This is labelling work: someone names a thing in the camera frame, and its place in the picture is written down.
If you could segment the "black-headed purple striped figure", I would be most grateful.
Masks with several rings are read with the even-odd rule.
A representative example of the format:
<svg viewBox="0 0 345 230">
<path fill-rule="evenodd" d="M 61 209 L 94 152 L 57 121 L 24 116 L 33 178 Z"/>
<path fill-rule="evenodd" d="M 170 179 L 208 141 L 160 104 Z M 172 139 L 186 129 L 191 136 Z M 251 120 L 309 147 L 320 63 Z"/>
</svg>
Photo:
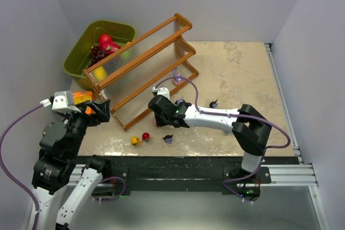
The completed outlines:
<svg viewBox="0 0 345 230">
<path fill-rule="evenodd" d="M 173 142 L 173 136 L 174 135 L 165 135 L 162 139 L 166 144 L 171 144 Z"/>
</svg>

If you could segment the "purple bunny pink base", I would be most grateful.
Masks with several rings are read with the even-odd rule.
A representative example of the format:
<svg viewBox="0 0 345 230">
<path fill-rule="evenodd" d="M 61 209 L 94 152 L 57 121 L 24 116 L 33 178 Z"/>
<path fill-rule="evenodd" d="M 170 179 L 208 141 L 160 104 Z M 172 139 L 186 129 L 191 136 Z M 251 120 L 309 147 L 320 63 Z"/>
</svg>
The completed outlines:
<svg viewBox="0 0 345 230">
<path fill-rule="evenodd" d="M 177 71 L 177 67 L 175 67 L 172 70 L 172 73 L 173 73 L 173 83 L 177 86 L 180 85 L 184 81 L 184 79 L 181 77 L 181 75 Z"/>
</svg>

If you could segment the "orange three-tier ribbed shelf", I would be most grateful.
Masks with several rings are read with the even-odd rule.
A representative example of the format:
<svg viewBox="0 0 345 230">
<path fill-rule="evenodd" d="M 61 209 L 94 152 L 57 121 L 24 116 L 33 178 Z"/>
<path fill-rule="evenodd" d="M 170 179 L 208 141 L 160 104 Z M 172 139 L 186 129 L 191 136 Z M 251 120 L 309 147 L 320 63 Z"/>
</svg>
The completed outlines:
<svg viewBox="0 0 345 230">
<path fill-rule="evenodd" d="M 84 70 L 100 100 L 110 100 L 110 112 L 123 130 L 150 113 L 147 107 L 152 98 L 151 89 L 157 84 L 165 86 L 171 94 L 177 93 L 187 83 L 173 83 L 172 70 L 190 80 L 199 72 L 188 59 L 196 50 L 182 37 L 192 28 L 192 23 L 179 13 L 133 40 L 128 46 L 115 51 Z M 122 62 L 120 54 L 130 50 L 130 59 Z M 108 76 L 96 81 L 92 72 L 103 66 Z"/>
</svg>

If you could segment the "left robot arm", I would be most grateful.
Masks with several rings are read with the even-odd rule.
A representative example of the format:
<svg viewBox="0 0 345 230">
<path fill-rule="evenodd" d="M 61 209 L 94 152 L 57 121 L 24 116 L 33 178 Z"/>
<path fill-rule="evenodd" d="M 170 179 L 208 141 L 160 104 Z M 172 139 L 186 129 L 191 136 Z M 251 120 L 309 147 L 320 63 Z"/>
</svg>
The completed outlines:
<svg viewBox="0 0 345 230">
<path fill-rule="evenodd" d="M 36 198 L 30 218 L 33 229 L 71 229 L 87 196 L 111 175 L 110 161 L 93 155 L 70 197 L 60 205 L 86 130 L 109 122 L 109 104 L 110 101 L 85 101 L 75 105 L 62 95 L 42 101 L 43 106 L 51 106 L 67 123 L 58 121 L 47 125 L 39 142 L 39 159 L 34 165 L 32 179 Z"/>
</svg>

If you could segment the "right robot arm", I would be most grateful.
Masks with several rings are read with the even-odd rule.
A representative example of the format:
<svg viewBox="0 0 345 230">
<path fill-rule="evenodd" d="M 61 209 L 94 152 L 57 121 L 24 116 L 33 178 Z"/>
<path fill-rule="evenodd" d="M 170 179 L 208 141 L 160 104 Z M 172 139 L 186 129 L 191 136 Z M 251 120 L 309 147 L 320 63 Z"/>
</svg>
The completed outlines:
<svg viewBox="0 0 345 230">
<path fill-rule="evenodd" d="M 256 109 L 248 104 L 240 109 L 213 111 L 188 102 L 174 104 L 163 95 L 154 96 L 148 103 L 157 126 L 174 128 L 210 128 L 231 132 L 244 151 L 239 180 L 254 176 L 264 156 L 272 127 Z"/>
</svg>

